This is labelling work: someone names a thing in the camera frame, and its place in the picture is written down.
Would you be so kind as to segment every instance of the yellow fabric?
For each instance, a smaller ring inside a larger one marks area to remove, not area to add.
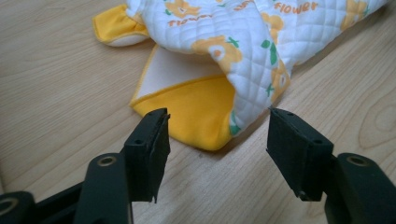
[[[140,24],[126,15],[126,8],[126,5],[113,7],[92,19],[93,28],[99,41],[108,44],[131,35],[149,36],[144,24]]]
[[[233,95],[234,88],[227,77],[214,75],[133,98],[131,107],[142,116],[167,107],[172,137],[193,147],[217,150],[232,138],[229,118]]]

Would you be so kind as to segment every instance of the folded cloth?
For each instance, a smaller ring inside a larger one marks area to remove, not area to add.
[[[93,18],[100,41],[158,46],[131,107],[168,107],[171,136],[206,150],[244,131],[289,86],[291,69],[387,0],[127,0]]]

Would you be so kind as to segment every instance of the baby blanket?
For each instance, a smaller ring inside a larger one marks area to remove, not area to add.
[[[171,136],[217,150],[289,86],[294,65],[386,2],[127,0],[93,26],[114,47],[152,38],[131,107],[141,115],[167,107]]]

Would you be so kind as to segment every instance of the white quilted fabric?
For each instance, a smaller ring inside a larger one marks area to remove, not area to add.
[[[252,123],[303,63],[386,0],[128,0],[160,46],[209,53],[234,86],[230,130]]]

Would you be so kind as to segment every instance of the light wood surface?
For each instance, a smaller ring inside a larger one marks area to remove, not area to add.
[[[5,192],[40,201],[83,180],[88,162],[119,152],[141,119],[128,103],[154,43],[111,48],[91,18],[112,1],[0,2],[0,176]],[[318,129],[334,154],[376,161],[396,183],[396,2],[296,68],[276,105]],[[135,223],[326,223],[265,152],[266,113],[224,149],[171,139],[158,203],[134,203]]]

